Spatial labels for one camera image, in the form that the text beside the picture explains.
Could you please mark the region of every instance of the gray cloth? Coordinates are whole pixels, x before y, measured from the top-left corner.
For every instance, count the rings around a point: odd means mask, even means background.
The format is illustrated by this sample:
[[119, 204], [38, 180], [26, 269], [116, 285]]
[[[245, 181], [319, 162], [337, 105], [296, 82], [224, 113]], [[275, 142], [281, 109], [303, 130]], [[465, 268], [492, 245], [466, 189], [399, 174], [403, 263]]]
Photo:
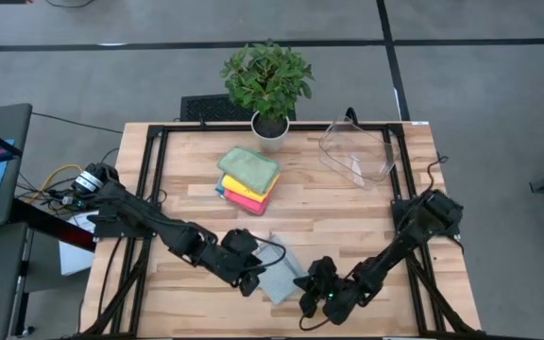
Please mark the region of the gray cloth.
[[[282, 244], [281, 240], [275, 235], [272, 235], [269, 240]], [[255, 254], [264, 264], [277, 260], [281, 255], [282, 249], [269, 244], [260, 246]], [[270, 298], [272, 303], [278, 305], [298, 289], [293, 283], [293, 279], [306, 275], [307, 273], [301, 269], [298, 260], [287, 248], [287, 253], [282, 261], [267, 267], [265, 272], [260, 274], [259, 287], [263, 289], [263, 292]]]

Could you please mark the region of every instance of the clear plastic container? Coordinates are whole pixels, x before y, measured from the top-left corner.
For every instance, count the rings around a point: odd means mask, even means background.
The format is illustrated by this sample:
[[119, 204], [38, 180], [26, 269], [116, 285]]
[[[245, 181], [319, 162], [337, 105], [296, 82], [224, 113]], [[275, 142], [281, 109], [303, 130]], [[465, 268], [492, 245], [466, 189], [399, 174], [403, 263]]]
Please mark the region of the clear plastic container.
[[371, 190], [385, 180], [400, 156], [397, 142], [390, 141], [385, 143], [380, 131], [364, 131], [341, 115], [318, 141], [319, 159], [356, 185]]

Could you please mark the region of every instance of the white paper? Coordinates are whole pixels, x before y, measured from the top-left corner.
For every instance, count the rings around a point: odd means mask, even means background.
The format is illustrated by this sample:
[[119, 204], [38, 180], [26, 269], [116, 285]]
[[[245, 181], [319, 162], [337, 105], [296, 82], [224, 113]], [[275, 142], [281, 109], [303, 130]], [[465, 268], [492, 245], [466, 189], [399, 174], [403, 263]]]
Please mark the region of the white paper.
[[[96, 212], [84, 212], [71, 217], [67, 222], [72, 225], [77, 225], [83, 230], [94, 233], [94, 223], [88, 221], [87, 216], [98, 214]], [[59, 241], [60, 248], [60, 273], [64, 276], [75, 274], [81, 270], [92, 266], [94, 254], [91, 251], [81, 249], [76, 246], [71, 246], [67, 243]]]

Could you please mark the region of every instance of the wooden tabletop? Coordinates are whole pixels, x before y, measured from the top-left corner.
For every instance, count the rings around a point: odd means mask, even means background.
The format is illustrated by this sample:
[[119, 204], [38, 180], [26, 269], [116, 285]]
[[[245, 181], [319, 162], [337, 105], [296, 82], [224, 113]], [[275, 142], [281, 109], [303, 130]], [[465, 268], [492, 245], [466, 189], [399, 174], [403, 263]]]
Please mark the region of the wooden tabletop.
[[[121, 182], [135, 192], [148, 124], [127, 124], [116, 168]], [[432, 131], [427, 125], [404, 123], [405, 140], [417, 191], [429, 184], [425, 172], [435, 160]], [[172, 132], [169, 135], [161, 188], [169, 197], [162, 211], [195, 221], [221, 238], [227, 231], [247, 228], [267, 238], [274, 233], [307, 270], [311, 262], [331, 256], [338, 274], [345, 275], [358, 262], [383, 250], [393, 238], [389, 202], [393, 199], [387, 178], [371, 191], [356, 187], [318, 160], [322, 131], [292, 131], [280, 153], [268, 155], [281, 164], [280, 179], [264, 216], [249, 215], [220, 199], [214, 191], [220, 171], [217, 160], [235, 145], [257, 149], [252, 132]], [[148, 185], [152, 183], [156, 152], [153, 147]], [[406, 193], [401, 163], [400, 186]], [[444, 189], [440, 168], [433, 169], [435, 186]], [[104, 272], [115, 240], [101, 241], [96, 249], [85, 293], [81, 325], [87, 329], [97, 315]], [[468, 273], [461, 250], [445, 238], [429, 243], [438, 288], [454, 310], [473, 328], [479, 328]], [[117, 289], [125, 241], [114, 257], [105, 294]], [[431, 307], [421, 286], [428, 328], [434, 327]], [[156, 238], [150, 251], [140, 337], [228, 336], [383, 336], [417, 335], [406, 265], [399, 263], [387, 276], [383, 289], [365, 308], [356, 307], [341, 326], [331, 323], [316, 331], [298, 328], [301, 311], [298, 291], [274, 306], [261, 289], [242, 297], [237, 289], [203, 268], [192, 268], [167, 251]], [[124, 309], [122, 331], [128, 329], [133, 291]], [[324, 319], [321, 311], [305, 326]]]

